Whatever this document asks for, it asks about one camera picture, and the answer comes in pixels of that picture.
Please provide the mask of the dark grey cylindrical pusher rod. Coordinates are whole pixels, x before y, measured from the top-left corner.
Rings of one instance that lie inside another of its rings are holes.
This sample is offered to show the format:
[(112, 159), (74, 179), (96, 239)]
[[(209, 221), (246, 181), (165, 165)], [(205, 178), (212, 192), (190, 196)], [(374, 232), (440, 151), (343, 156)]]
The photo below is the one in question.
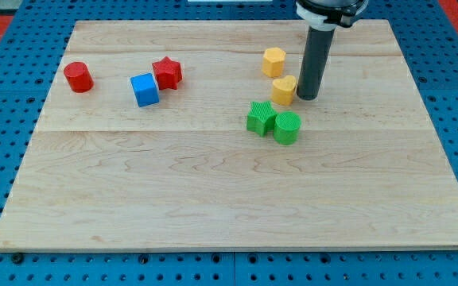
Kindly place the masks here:
[(309, 28), (297, 83), (297, 96), (314, 100), (319, 93), (335, 30)]

